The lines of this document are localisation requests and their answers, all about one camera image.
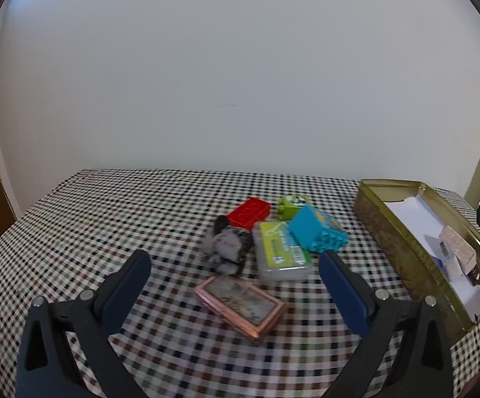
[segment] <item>yellow-green label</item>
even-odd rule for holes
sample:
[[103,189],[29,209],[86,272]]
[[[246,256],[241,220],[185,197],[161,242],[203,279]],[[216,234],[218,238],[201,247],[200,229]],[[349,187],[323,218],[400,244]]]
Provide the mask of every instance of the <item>yellow-green label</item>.
[[289,268],[311,265],[310,253],[295,241],[284,221],[260,223],[267,264],[270,268]]

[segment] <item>blue toy block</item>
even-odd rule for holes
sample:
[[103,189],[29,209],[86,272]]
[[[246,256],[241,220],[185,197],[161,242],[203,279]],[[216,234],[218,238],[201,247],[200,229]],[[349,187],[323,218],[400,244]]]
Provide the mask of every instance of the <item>blue toy block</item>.
[[331,215],[311,205],[299,210],[290,221],[289,229],[305,250],[338,251],[349,242],[349,235]]

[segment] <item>checkered tablecloth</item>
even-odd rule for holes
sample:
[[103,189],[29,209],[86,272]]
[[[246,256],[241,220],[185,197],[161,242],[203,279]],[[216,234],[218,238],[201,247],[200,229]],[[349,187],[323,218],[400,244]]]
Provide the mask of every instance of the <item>checkered tablecloth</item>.
[[[0,389],[14,395],[16,358],[36,295],[74,299],[96,289],[141,248],[152,273],[119,334],[110,342],[148,396],[319,397],[359,342],[346,328],[317,273],[306,282],[263,286],[289,304],[260,344],[202,307],[193,288],[210,276],[199,251],[212,219],[249,196],[271,202],[308,195],[350,235],[343,260],[374,288],[407,298],[405,288],[352,211],[358,183],[316,176],[175,170],[85,170],[31,207],[0,238]],[[457,194],[440,193],[475,224]],[[257,283],[251,254],[243,277]],[[69,334],[92,392],[101,389]],[[369,395],[381,387],[396,352],[394,337]],[[480,324],[451,349],[454,396],[480,369]]]

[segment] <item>plush toy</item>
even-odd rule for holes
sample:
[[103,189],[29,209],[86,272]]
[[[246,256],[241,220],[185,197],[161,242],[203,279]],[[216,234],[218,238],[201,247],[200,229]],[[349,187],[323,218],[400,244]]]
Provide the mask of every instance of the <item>plush toy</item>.
[[239,275],[253,245],[249,231],[232,227],[226,216],[219,215],[203,239],[202,250],[213,271]]

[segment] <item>silver rivet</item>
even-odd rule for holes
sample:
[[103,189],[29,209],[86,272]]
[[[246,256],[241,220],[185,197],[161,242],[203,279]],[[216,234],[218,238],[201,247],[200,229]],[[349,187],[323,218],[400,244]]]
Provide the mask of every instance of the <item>silver rivet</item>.
[[34,307],[40,307],[42,303],[44,302],[44,298],[42,296],[37,296],[33,301],[32,305]]
[[380,300],[385,301],[389,298],[389,292],[385,289],[378,289],[374,292],[374,295]]
[[424,298],[424,300],[428,305],[430,305],[430,307],[434,307],[435,305],[437,305],[437,299],[435,299],[435,296],[428,295]]
[[82,301],[89,301],[95,296],[95,293],[91,289],[84,290],[80,293],[80,299]]

